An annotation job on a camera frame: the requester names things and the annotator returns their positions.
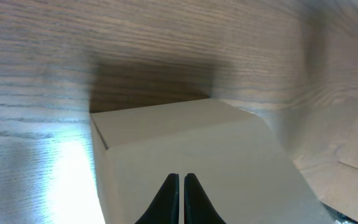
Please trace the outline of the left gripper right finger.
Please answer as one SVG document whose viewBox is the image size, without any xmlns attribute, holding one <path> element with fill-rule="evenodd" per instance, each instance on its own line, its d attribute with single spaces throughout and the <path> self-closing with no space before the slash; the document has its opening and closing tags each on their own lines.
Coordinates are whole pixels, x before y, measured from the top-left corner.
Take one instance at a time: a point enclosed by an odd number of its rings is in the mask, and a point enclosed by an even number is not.
<svg viewBox="0 0 358 224">
<path fill-rule="evenodd" d="M 194 173 L 185 176 L 184 222 L 185 224 L 226 224 L 214 209 Z"/>
</svg>

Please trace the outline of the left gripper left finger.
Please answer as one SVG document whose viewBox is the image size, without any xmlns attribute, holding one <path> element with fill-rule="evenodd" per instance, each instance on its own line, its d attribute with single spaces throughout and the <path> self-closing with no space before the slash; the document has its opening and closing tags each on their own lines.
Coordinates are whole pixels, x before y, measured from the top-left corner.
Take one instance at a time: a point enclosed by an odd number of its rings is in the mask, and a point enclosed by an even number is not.
<svg viewBox="0 0 358 224">
<path fill-rule="evenodd" d="M 178 174 L 169 174 L 147 210 L 135 224 L 178 224 L 180 213 L 179 183 Z"/>
</svg>

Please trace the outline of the brown cardboard box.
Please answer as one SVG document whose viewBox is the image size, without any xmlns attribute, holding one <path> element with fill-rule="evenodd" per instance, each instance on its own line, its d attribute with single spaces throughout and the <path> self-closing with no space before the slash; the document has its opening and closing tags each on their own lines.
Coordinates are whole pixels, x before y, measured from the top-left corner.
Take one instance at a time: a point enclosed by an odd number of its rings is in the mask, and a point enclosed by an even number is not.
<svg viewBox="0 0 358 224">
<path fill-rule="evenodd" d="M 261 118 L 215 99 L 89 106 L 105 223 L 136 223 L 171 173 L 194 173 L 226 223 L 357 223 L 358 102 Z"/>
</svg>

